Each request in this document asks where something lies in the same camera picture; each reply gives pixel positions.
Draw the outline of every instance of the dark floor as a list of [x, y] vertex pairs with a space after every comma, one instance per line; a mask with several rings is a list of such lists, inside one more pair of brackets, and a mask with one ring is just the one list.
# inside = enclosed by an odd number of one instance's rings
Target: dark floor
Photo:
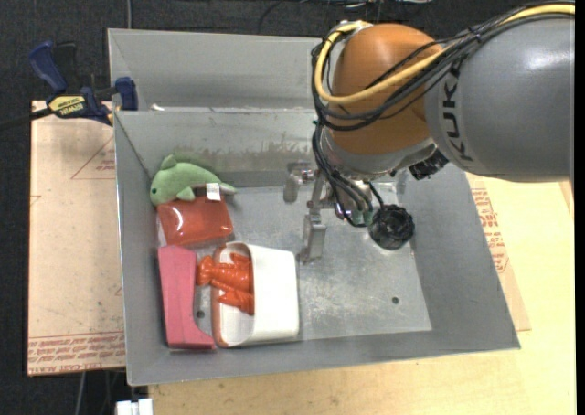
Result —
[[[322, 36], [342, 18], [399, 20], [434, 37], [448, 37], [517, 5], [539, 0], [436, 0], [429, 5], [370, 8], [350, 13], [325, 2], [282, 2], [260, 32]], [[257, 34], [268, 0], [132, 0], [133, 27]], [[27, 53], [46, 39], [73, 41], [78, 73], [98, 88], [109, 84], [105, 31], [126, 26], [125, 0], [0, 0], [0, 122], [26, 116], [31, 100], [48, 88], [32, 72]], [[30, 131], [20, 125], [0, 132], [0, 411], [3, 414], [112, 413], [107, 400], [127, 399], [123, 373], [27, 378], [27, 253]], [[80, 382], [83, 391], [80, 393]]]

